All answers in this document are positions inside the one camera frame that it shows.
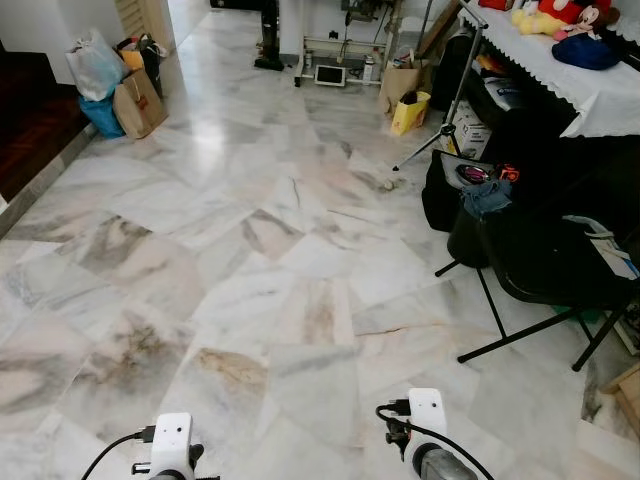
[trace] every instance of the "stuffed toy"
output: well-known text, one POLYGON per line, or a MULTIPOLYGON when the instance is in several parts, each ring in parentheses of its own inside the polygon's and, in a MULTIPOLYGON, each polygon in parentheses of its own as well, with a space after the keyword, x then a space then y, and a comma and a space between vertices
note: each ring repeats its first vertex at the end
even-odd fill
POLYGON ((597 40, 597 36, 602 29, 607 25, 613 25, 619 18, 620 11, 615 7, 605 10, 600 5, 592 5, 580 13, 578 21, 574 25, 562 27, 562 29, 553 34, 553 38, 564 40, 567 37, 586 33, 594 40, 597 40))
POLYGON ((530 1, 511 18, 523 35, 545 33, 553 35, 567 25, 574 24, 585 7, 594 3, 609 10, 611 0, 540 0, 530 1))

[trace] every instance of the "metal stand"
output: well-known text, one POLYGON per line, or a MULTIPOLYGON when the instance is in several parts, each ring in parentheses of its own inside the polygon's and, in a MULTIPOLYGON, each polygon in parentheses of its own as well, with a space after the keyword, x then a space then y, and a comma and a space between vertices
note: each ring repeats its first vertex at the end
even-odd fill
MULTIPOLYGON (((455 99, 453 100, 453 103, 449 108, 449 112, 447 113, 447 117, 445 118, 444 123, 440 126, 440 131, 436 133, 433 137, 431 137, 429 140, 427 140, 425 144, 420 146, 415 152, 413 152, 411 155, 405 158, 402 162, 394 166, 393 167, 394 172, 397 172, 398 170, 400 170, 401 166, 413 160, 413 158, 416 155, 418 155, 425 148, 427 148, 429 145, 431 145, 433 142, 435 142, 442 136, 451 138, 453 142, 453 147, 456 150, 456 154, 460 155, 460 148, 458 146, 458 142, 456 141, 456 136, 455 136, 456 126, 453 124, 453 117, 455 116, 458 110, 458 105, 460 104, 462 94, 464 93, 464 85, 467 81, 467 78, 469 77, 469 72, 471 71, 471 64, 473 63, 473 59, 476 57, 476 54, 478 52, 478 47, 480 46, 480 39, 482 38, 482 30, 484 30, 485 28, 488 28, 489 24, 474 10, 472 10, 471 7, 469 7, 469 5, 467 5, 466 2, 464 2, 463 0, 458 0, 458 3, 462 6, 462 8, 466 9, 469 12, 469 14, 478 23, 478 25, 476 26, 476 33, 473 37, 473 43, 471 44, 471 51, 469 52, 467 63, 464 67, 464 71, 462 72, 462 78, 460 79, 460 84, 458 85, 458 91, 456 92, 455 99)), ((427 7, 427 15, 430 8, 431 8, 431 2, 429 2, 427 7)))
MULTIPOLYGON (((460 263, 459 261, 454 260, 449 265, 438 270, 435 273, 435 276, 436 277, 442 276, 445 272, 448 272, 459 263, 460 263)), ((585 362, 593 354, 596 348, 598 348, 598 346, 602 343, 602 340, 604 340, 604 337, 607 336, 607 334, 611 331, 615 323, 620 319, 620 317, 624 314, 624 312, 628 307, 628 303, 625 303, 624 305, 620 306, 617 310, 613 311, 605 321, 604 325, 600 327, 600 330, 598 330, 598 333, 596 334, 595 337, 591 335, 591 332, 589 332, 587 325, 584 323, 584 320, 580 315, 582 312, 587 310, 588 307, 570 308, 566 312, 562 312, 551 318, 543 320, 542 322, 536 323, 535 325, 532 325, 531 327, 520 330, 519 332, 513 333, 511 335, 507 335, 504 329, 504 326, 502 324, 502 320, 500 319, 500 315, 498 315, 498 310, 496 309, 496 306, 493 302, 493 298, 491 297, 491 292, 489 291, 489 288, 487 287, 487 283, 484 280, 484 276, 482 275, 482 271, 479 268, 476 268, 476 271, 478 272, 478 277, 480 278, 480 282, 482 283, 482 289, 484 290, 485 296, 487 297, 487 301, 489 302, 489 307, 491 307, 491 313, 493 313, 493 317, 496 320, 496 324, 498 325, 498 329, 500 330, 500 336, 502 338, 493 343, 490 343, 489 345, 480 347, 472 352, 466 353, 464 355, 460 355, 458 357, 458 362, 460 363, 465 363, 473 358, 479 357, 480 355, 484 355, 485 353, 489 353, 493 350, 504 347, 505 345, 509 345, 510 343, 513 343, 517 340, 528 337, 529 335, 533 335, 534 333, 537 333, 541 330, 545 330, 549 327, 557 325, 558 323, 564 322, 565 320, 568 320, 572 317, 577 317, 583 332, 589 339, 589 346, 582 353, 578 361, 574 363, 571 367, 573 371, 579 372, 580 369, 584 366, 585 362)))

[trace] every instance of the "tripod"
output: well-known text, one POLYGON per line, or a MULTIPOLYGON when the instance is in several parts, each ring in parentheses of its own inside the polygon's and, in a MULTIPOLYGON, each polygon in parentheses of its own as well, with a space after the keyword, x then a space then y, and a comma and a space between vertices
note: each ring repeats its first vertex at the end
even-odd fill
POLYGON ((476 57, 476 54, 478 53, 478 47, 480 46, 480 39, 482 38, 482 30, 484 30, 485 28, 488 28, 489 25, 481 16, 479 16, 477 13, 474 12, 466 4, 466 2, 464 2, 463 0, 458 0, 458 3, 462 6, 462 8, 466 9, 471 14, 473 19, 477 22, 476 33, 473 37, 473 43, 471 44, 471 51, 469 52, 467 63, 465 64, 464 70, 462 72, 462 78, 460 78, 458 91, 456 92, 456 96, 453 100, 453 103, 451 104, 451 107, 449 107, 449 111, 447 113, 447 116, 445 117, 444 123, 440 125, 440 130, 434 136, 432 136, 429 140, 427 140, 426 143, 418 147, 418 149, 415 152, 413 152, 411 155, 405 158, 402 162, 394 166, 393 167, 394 172, 399 171, 400 167, 402 167, 407 162, 410 162, 411 160, 413 160, 416 155, 418 155, 425 148, 427 148, 429 145, 431 145, 433 142, 435 142, 442 136, 448 137, 451 139, 451 143, 453 143, 453 148, 456 151, 456 155, 460 156, 460 147, 458 146, 458 141, 456 140, 456 135, 455 135, 456 126, 453 124, 453 118, 456 114, 456 111, 458 110, 458 105, 460 104, 460 99, 462 98, 462 94, 464 93, 464 84, 466 83, 467 78, 469 77, 469 72, 471 71, 471 64, 473 63, 473 59, 476 57))

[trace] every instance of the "white plastic bag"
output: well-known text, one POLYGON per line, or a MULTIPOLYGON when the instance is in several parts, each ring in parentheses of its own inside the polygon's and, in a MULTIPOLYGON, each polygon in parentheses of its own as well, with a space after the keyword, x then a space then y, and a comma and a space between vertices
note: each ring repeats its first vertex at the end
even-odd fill
POLYGON ((89 31, 87 38, 76 40, 76 44, 66 53, 76 87, 87 100, 103 100, 129 74, 129 67, 95 28, 89 31))

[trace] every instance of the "blue bag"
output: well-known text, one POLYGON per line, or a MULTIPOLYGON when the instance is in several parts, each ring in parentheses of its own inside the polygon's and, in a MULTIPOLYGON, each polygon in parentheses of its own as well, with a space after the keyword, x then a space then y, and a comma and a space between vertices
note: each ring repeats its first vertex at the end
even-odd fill
POLYGON ((113 113, 113 93, 99 102, 78 97, 80 110, 91 120, 105 138, 119 138, 125 135, 113 113))
POLYGON ((551 53, 556 60, 589 70, 605 70, 620 61, 604 42, 588 33, 565 38, 551 47, 551 53))

